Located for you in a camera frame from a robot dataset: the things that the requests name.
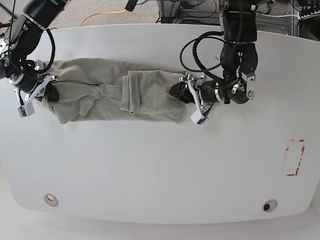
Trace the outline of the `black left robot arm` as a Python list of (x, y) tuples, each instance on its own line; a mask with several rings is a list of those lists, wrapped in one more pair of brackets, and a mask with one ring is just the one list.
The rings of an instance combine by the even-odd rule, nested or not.
[[(195, 88), (204, 103), (244, 104), (254, 96), (243, 77), (253, 81), (258, 66), (256, 9), (246, 0), (228, 0), (222, 11), (223, 30), (205, 32), (189, 42), (198, 66), (193, 72), (210, 78)], [(220, 62), (212, 67), (205, 67), (198, 56), (198, 45), (205, 39), (223, 43)]]

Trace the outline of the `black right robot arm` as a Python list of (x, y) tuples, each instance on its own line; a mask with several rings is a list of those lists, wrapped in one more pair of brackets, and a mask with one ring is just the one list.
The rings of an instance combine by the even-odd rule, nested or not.
[[(23, 14), (13, 19), (0, 39), (0, 76), (7, 78), (19, 93), (47, 100), (53, 106), (85, 107), (96, 102), (181, 104), (178, 76), (181, 70), (168, 67), (104, 58), (70, 61), (70, 74), (62, 76), (64, 61), (55, 55), (36, 69), (28, 56), (37, 48), (43, 33), (51, 36), (49, 25), (65, 9), (65, 0), (32, 0)], [(58, 74), (58, 80), (51, 78)]]

